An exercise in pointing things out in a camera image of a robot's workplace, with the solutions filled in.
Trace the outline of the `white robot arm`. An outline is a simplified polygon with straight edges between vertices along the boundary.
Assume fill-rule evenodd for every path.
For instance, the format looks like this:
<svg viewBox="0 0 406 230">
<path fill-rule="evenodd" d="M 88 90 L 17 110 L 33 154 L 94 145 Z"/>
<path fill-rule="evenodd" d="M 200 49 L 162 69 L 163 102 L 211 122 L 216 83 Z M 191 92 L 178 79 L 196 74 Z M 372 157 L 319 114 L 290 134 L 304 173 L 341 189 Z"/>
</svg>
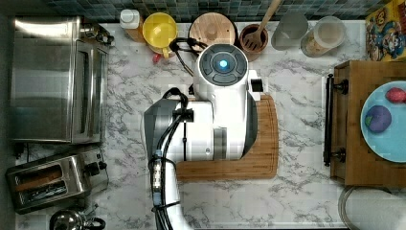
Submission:
<svg viewBox="0 0 406 230">
<path fill-rule="evenodd" d="M 142 142 L 157 230 L 192 230 L 182 214 L 176 164 L 235 161 L 254 145 L 258 133 L 256 101 L 244 53 L 232 44 L 213 44 L 198 56 L 192 101 L 169 89 L 142 118 Z"/>
</svg>

